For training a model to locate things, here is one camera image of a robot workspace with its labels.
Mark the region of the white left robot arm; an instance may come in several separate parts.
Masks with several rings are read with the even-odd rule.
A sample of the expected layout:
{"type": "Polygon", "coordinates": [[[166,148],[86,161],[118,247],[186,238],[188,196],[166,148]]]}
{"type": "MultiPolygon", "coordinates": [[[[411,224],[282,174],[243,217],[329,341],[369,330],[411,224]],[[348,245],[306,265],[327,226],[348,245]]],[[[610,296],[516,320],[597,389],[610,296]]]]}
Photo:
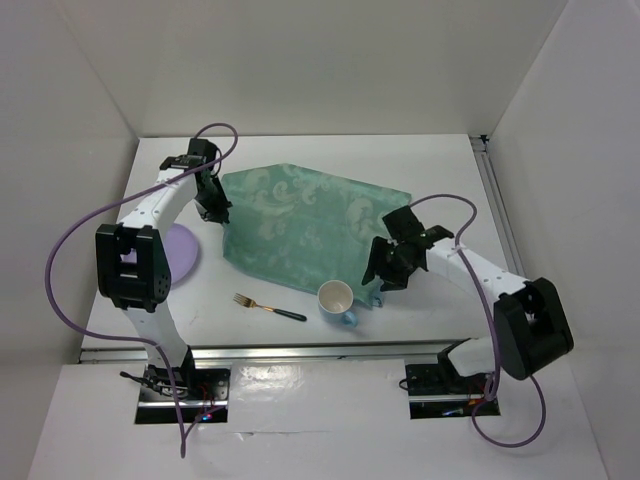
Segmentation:
{"type": "Polygon", "coordinates": [[[148,367],[141,382],[176,399],[193,394],[198,376],[167,303],[172,274],[163,240],[191,202],[203,221],[229,221],[232,203],[217,174],[211,167],[198,169],[218,155],[212,142],[191,139],[185,154],[161,164],[159,190],[146,195],[119,223],[103,224],[95,234],[100,294],[124,312],[139,337],[151,342],[145,346],[148,367]]]}

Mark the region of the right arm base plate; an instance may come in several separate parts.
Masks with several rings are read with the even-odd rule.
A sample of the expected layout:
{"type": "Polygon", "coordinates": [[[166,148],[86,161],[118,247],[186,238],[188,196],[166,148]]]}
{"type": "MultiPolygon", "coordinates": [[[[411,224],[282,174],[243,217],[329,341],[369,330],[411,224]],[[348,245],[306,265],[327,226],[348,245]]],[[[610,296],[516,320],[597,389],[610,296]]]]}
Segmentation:
{"type": "Polygon", "coordinates": [[[437,364],[406,364],[398,382],[408,395],[412,420],[470,417],[485,402],[486,376],[459,377],[437,364]]]}

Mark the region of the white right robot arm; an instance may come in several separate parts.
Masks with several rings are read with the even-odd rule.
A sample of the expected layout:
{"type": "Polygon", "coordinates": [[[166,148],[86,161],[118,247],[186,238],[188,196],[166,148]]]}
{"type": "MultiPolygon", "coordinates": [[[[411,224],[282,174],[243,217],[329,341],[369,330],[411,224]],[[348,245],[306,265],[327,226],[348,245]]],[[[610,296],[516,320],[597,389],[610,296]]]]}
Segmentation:
{"type": "Polygon", "coordinates": [[[382,291],[407,288],[419,269],[447,279],[480,299],[489,334],[454,343],[438,355],[436,379],[448,392],[471,377],[506,373],[525,380],[571,352],[574,338],[556,286],[526,279],[466,247],[460,234],[425,227],[408,206],[383,218],[389,236],[373,239],[362,282],[382,282],[382,291]]]}

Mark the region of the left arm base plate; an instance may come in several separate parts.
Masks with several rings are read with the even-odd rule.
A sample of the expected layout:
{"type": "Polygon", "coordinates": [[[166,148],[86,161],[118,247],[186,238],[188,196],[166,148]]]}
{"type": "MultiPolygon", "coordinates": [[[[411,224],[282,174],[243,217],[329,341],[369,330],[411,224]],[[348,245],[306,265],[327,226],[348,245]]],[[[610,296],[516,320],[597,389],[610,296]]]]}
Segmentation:
{"type": "MultiPolygon", "coordinates": [[[[195,386],[178,386],[177,397],[186,425],[198,415],[201,423],[226,423],[231,370],[208,368],[196,371],[195,386]]],[[[152,385],[149,379],[136,378],[140,385],[135,420],[137,425],[176,424],[172,389],[169,384],[152,385]]]]}

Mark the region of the green satin placemat cloth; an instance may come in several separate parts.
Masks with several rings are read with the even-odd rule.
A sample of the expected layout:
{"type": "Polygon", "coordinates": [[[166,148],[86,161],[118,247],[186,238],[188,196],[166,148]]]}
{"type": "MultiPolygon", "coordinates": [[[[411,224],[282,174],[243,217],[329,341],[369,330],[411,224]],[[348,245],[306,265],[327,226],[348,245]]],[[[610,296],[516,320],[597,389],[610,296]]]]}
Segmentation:
{"type": "Polygon", "coordinates": [[[387,234],[383,217],[409,193],[293,164],[227,173],[221,184],[232,204],[223,256],[234,267],[307,293],[340,280],[356,301],[383,305],[380,281],[361,281],[373,239],[387,234]]]}

